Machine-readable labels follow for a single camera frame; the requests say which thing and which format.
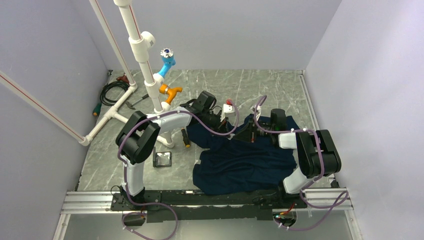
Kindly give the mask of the navy blue t-shirt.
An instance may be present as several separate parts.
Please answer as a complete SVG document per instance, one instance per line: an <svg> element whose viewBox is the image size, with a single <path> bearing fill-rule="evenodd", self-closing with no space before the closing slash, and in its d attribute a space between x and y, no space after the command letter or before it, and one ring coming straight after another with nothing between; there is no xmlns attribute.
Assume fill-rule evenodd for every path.
<svg viewBox="0 0 424 240"><path fill-rule="evenodd" d="M203 149L192 182L207 195L275 189L297 167L293 150L274 147L268 137L253 143L228 139L212 135L199 123L186 131Z"/></svg>

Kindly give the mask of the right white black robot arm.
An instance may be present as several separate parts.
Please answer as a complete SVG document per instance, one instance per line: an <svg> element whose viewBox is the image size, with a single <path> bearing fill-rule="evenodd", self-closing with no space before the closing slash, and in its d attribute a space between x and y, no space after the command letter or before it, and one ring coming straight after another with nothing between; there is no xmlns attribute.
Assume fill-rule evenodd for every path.
<svg viewBox="0 0 424 240"><path fill-rule="evenodd" d="M295 194L341 170L341 160L328 130L289 129L286 112L280 108L271 110L268 121L260 120L259 113L256 110L233 138L254 143L259 137L266 137L276 148L297 151L296 169L282 180L283 189L275 194L280 207L289 207L295 201Z"/></svg>

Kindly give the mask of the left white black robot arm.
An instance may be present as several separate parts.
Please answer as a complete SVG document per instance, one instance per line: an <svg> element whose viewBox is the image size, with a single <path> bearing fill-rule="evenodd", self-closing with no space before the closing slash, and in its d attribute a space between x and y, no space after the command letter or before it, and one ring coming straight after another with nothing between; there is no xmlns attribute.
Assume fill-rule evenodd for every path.
<svg viewBox="0 0 424 240"><path fill-rule="evenodd" d="M216 97L202 91L197 98L171 110L156 114L136 111L131 115L115 140L124 170L119 190L129 209L137 210L145 203L144 163L153 152L159 135L195 124L201 124L216 136L226 137L233 133L227 127L228 119L222 116L223 111L214 113L215 106Z"/></svg>

